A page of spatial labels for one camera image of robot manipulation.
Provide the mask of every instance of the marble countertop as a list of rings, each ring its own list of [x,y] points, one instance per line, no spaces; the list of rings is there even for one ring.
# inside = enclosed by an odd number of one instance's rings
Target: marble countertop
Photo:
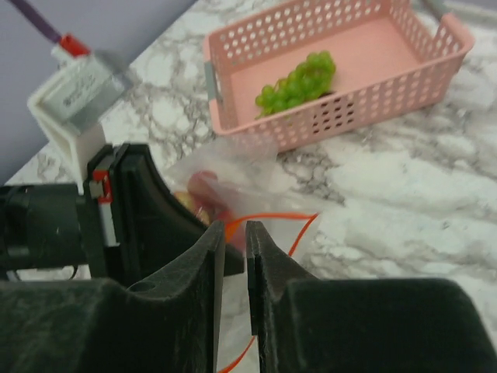
[[[277,2],[199,0],[131,65],[107,139],[147,142],[161,173],[211,141],[203,39]],[[497,17],[455,7],[477,43],[443,103],[282,154],[272,187],[322,200],[314,274],[449,278],[497,345]],[[10,183],[70,180],[48,145]]]

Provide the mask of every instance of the plastic bag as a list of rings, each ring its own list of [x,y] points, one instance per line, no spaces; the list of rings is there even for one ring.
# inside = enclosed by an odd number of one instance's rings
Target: plastic bag
[[[270,193],[277,145],[272,138],[218,138],[178,161],[165,175],[176,197],[202,222],[221,220],[226,239],[245,253],[245,223],[261,221],[275,243],[297,262],[317,230],[319,206],[291,193]],[[246,272],[223,283],[217,370],[234,368],[254,343]]]

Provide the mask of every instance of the gray wall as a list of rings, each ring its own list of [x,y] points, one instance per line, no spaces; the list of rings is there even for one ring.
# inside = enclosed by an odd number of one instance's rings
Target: gray wall
[[[132,61],[195,0],[31,0],[61,32]],[[0,185],[46,144],[26,108],[56,68],[51,45],[0,0]]]

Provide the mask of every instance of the orange wire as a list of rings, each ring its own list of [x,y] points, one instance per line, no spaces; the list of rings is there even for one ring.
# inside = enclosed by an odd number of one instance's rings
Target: orange wire
[[[232,371],[233,369],[235,369],[236,366],[240,363],[240,361],[242,361],[242,359],[245,357],[245,355],[249,351],[249,348],[252,347],[252,345],[254,343],[254,340],[255,340],[255,337],[253,336],[251,338],[250,342],[248,342],[247,347],[240,354],[240,356],[238,356],[237,359],[235,361],[233,361],[231,364],[229,364],[226,368],[221,369],[218,373],[229,373],[230,371]]]
[[[314,214],[314,215],[307,215],[307,214],[295,214],[295,213],[290,213],[290,212],[282,212],[282,213],[262,213],[262,214],[255,214],[255,215],[247,215],[242,218],[236,219],[228,224],[226,224],[226,242],[229,242],[231,237],[234,235],[240,224],[246,220],[251,220],[251,219],[261,219],[261,218],[275,218],[275,219],[288,219],[288,220],[304,220],[307,219],[308,222],[305,223],[304,227],[301,229],[299,232],[297,238],[295,239],[294,244],[290,248],[290,251],[288,252],[288,256],[292,257],[293,254],[295,253],[295,250],[298,247],[298,244],[302,240],[302,237],[304,237],[305,232],[309,229],[311,226],[312,222],[316,220],[316,218],[319,216],[319,214]],[[240,361],[245,357],[247,352],[249,351],[250,347],[253,345],[255,340],[255,337],[253,336],[248,342],[247,347],[243,350],[243,352],[238,356],[233,362],[231,362],[226,368],[221,369],[218,373],[230,373],[230,371],[233,371],[237,367],[238,364],[240,364]]]

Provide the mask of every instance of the white plastic bracket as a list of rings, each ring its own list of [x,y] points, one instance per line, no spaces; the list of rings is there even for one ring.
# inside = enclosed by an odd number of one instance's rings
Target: white plastic bracket
[[[79,57],[55,72],[28,99],[28,108],[58,150],[83,194],[88,162],[105,145],[99,118],[131,81],[102,54]]]

